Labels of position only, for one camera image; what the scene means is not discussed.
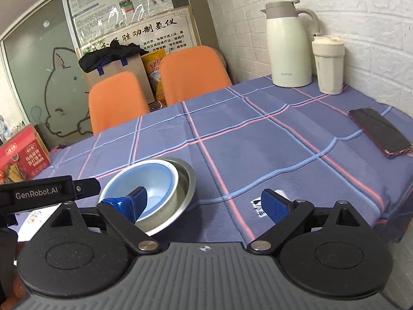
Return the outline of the person's hand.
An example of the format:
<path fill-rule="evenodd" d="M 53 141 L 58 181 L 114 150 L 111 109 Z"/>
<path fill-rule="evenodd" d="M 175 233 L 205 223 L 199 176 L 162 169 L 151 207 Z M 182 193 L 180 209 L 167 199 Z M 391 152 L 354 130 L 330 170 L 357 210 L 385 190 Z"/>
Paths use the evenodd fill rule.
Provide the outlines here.
<path fill-rule="evenodd" d="M 7 299 L 1 304 L 1 310 L 14 309 L 25 297 L 27 290 L 19 276 L 13 280 L 13 287 Z"/>

